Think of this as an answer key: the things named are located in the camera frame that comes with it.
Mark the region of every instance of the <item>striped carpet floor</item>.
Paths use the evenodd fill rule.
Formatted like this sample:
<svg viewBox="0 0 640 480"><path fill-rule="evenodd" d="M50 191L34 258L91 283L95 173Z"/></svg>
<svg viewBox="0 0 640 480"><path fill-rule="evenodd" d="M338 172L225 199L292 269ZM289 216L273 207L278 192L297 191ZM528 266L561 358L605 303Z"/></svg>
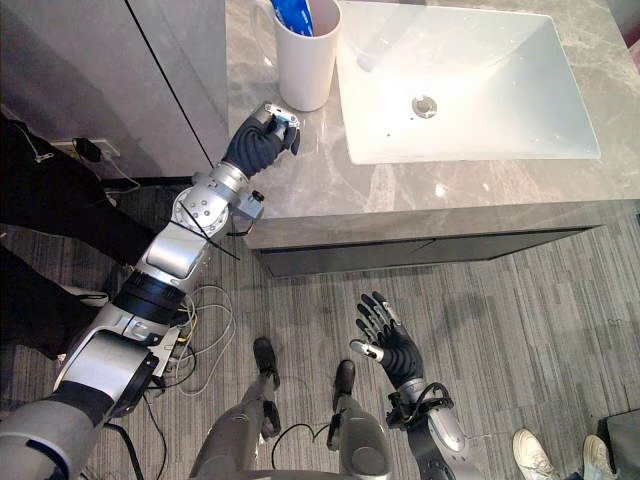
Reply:
<svg viewBox="0 0 640 480"><path fill-rule="evenodd" d="M174 192L146 187L121 207L159 228ZM4 227L4 244L59 283L117 290L125 273L92 248L71 239ZM384 418L391 386L377 365L355 358L355 305L379 290L419 344L428 380L449 387L461 423L477 447L487 479L520 478L511 437L529 427L561 473L580 468L582 440L597 421L640 408L640 228L635 217L491 262L273 279L241 240L225 241L240 261L215 253L202 283L229 292L238 328L205 392L195 398L171 389L151 398L165 432L163 479L186 478L207 430L237 403L255 375L251 345L269 336L278 353L282 386L276 393L283 427L320 427L331 415L331 385L340 359L356 362L354 396ZM207 293L202 302L220 301ZM203 314L196 346L224 328L223 312ZM205 382L219 350L205 354L186 383ZM50 392L57 365L18 348L3 410ZM155 478L160 439L140 405L120 424L129 431L143 471ZM418 479L404 434L388 432L395 478ZM258 448L257 466L270 468L271 444ZM280 468L337 471L324 435L292 431L276 454ZM90 478L134 478L126 450L112 431L101 434L89 461Z"/></svg>

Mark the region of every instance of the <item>black pants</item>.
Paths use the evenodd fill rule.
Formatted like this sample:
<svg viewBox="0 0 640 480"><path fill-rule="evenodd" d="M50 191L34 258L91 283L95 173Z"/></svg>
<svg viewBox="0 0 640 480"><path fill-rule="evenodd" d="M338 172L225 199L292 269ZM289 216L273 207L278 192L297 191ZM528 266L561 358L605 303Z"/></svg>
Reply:
<svg viewBox="0 0 640 480"><path fill-rule="evenodd" d="M40 162L42 157L53 157ZM154 233L114 208L95 175L80 162L2 117L0 222L77 238L121 264L135 265ZM38 349L49 358L96 314L2 248L0 342Z"/></svg>

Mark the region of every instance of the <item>sink drain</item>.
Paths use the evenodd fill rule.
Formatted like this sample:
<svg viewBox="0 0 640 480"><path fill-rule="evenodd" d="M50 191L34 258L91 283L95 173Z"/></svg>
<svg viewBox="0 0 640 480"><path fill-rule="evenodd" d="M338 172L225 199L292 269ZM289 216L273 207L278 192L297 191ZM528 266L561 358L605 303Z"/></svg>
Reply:
<svg viewBox="0 0 640 480"><path fill-rule="evenodd" d="M431 118L438 113L438 104L431 97L421 95L411 101L411 108L421 118Z"/></svg>

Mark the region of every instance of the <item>white cup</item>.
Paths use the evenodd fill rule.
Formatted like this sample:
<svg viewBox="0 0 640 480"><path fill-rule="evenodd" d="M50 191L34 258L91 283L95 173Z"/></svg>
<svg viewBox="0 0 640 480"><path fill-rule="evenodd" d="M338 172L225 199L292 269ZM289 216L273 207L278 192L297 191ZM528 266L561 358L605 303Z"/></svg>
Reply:
<svg viewBox="0 0 640 480"><path fill-rule="evenodd" d="M291 107L303 112L316 110L329 98L340 33L340 7L335 0L309 0L313 37L286 28L268 0L254 0L251 27L264 56L277 66L280 95ZM274 25L277 60L260 40L258 15L264 13Z"/></svg>

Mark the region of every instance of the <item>white sink basin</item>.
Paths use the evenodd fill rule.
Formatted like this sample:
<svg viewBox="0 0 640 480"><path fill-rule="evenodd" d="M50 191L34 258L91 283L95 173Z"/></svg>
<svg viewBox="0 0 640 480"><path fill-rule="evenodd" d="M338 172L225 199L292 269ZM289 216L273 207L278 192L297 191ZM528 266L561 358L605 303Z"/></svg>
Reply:
<svg viewBox="0 0 640 480"><path fill-rule="evenodd" d="M600 158L550 17L341 7L337 65L353 163Z"/></svg>

